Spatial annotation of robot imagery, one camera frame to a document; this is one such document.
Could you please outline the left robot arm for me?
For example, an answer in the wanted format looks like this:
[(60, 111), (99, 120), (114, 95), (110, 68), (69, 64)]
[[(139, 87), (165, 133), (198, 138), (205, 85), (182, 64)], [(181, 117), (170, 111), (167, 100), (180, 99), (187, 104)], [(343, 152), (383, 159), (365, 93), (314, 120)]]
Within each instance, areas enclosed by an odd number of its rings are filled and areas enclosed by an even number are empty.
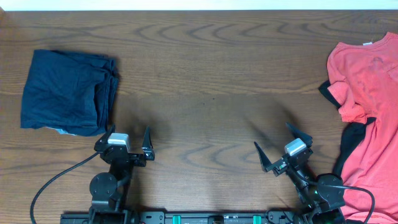
[(132, 171), (144, 167), (147, 161), (155, 159), (155, 152), (147, 127), (142, 143), (142, 153), (130, 153), (128, 134), (116, 133), (112, 126), (95, 143), (94, 150), (109, 164), (109, 171), (93, 177), (90, 182), (92, 196), (89, 211), (90, 223), (139, 223), (140, 216), (126, 208), (127, 193), (130, 188)]

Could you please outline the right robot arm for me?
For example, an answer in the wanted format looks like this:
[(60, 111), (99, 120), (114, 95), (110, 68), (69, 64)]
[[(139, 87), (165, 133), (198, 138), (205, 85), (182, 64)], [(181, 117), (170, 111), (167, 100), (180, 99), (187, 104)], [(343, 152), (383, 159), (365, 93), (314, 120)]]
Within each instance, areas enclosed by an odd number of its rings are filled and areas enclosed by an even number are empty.
[(287, 223), (344, 223), (340, 208), (345, 205), (341, 177), (332, 174), (315, 175), (308, 164), (313, 154), (313, 138), (290, 123), (285, 124), (294, 140), (285, 145), (285, 154), (271, 162), (255, 142), (261, 168), (276, 177), (285, 174), (292, 181), (303, 205), (297, 212), (281, 211)]

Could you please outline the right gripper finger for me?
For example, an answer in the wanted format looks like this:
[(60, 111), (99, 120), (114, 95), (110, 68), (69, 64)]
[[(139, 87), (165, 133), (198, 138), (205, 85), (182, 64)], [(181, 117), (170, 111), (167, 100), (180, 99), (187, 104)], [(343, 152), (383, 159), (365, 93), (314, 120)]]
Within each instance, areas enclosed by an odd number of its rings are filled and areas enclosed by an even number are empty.
[(257, 153), (259, 154), (259, 160), (261, 163), (261, 168), (264, 172), (279, 172), (279, 166), (281, 163), (281, 160), (279, 159), (278, 161), (272, 163), (269, 158), (266, 156), (265, 152), (262, 150), (260, 145), (256, 141), (254, 141), (254, 145), (256, 147)]
[(291, 135), (297, 139), (301, 139), (306, 146), (312, 146), (313, 144), (313, 138), (306, 134), (305, 132), (299, 130), (298, 128), (296, 128), (293, 124), (290, 124), (289, 122), (285, 123), (287, 129), (290, 131)]

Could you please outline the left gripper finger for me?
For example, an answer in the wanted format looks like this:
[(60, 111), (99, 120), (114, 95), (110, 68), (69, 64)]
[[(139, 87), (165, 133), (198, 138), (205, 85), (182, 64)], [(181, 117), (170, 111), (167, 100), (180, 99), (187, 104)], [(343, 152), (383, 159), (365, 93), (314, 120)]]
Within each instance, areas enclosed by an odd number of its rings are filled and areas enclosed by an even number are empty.
[(108, 147), (108, 139), (110, 135), (115, 132), (115, 125), (113, 124), (95, 143), (94, 150), (96, 152), (104, 152)]
[(144, 134), (144, 139), (142, 143), (142, 150), (144, 152), (145, 160), (154, 161), (155, 160), (155, 152), (153, 149), (151, 137), (150, 137), (150, 127), (146, 127), (146, 131)]

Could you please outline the coral red t-shirt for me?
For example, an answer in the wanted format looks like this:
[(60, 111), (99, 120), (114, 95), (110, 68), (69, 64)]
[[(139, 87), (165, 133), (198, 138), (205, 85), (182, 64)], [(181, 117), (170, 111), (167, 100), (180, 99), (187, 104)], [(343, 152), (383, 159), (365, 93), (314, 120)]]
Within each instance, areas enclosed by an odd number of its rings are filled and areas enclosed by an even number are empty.
[(346, 123), (365, 123), (364, 140), (346, 160), (341, 177), (345, 218), (397, 223), (397, 34), (363, 45), (340, 42), (327, 61), (328, 90), (341, 105)]

